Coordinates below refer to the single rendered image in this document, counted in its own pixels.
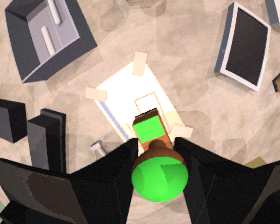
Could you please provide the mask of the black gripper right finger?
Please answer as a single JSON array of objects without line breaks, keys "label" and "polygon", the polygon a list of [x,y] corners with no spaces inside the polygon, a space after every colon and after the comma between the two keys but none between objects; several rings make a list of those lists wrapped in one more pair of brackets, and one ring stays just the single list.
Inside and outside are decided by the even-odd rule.
[{"label": "black gripper right finger", "polygon": [[184,198],[191,224],[249,224],[280,189],[280,161],[249,168],[182,137],[174,149],[186,162]]}]

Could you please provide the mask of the white taped card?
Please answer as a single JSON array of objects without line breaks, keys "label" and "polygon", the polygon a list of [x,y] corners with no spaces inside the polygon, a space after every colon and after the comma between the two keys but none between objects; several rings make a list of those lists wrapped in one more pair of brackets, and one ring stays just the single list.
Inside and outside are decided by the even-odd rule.
[{"label": "white taped card", "polygon": [[136,52],[135,61],[100,84],[86,87],[86,98],[94,99],[124,142],[136,137],[132,121],[137,114],[157,108],[171,142],[175,137],[190,137],[192,128],[185,127],[161,84],[146,62],[147,53]]}]

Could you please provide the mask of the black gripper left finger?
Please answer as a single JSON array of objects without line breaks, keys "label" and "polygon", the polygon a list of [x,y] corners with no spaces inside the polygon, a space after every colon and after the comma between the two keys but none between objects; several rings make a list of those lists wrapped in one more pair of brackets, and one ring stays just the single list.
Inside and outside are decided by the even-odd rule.
[{"label": "black gripper left finger", "polygon": [[60,173],[0,157],[0,186],[22,206],[74,224],[126,224],[137,137],[89,166]]}]

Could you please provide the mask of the green-handled rubber stamp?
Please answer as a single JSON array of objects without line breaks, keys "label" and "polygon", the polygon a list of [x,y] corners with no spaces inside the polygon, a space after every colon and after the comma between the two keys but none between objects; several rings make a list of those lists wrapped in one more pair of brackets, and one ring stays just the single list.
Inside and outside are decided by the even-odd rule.
[{"label": "green-handled rubber stamp", "polygon": [[132,166],[132,184],[141,197],[151,202],[167,202],[184,191],[187,168],[184,157],[177,153],[157,108],[137,114],[132,131],[144,152]]}]

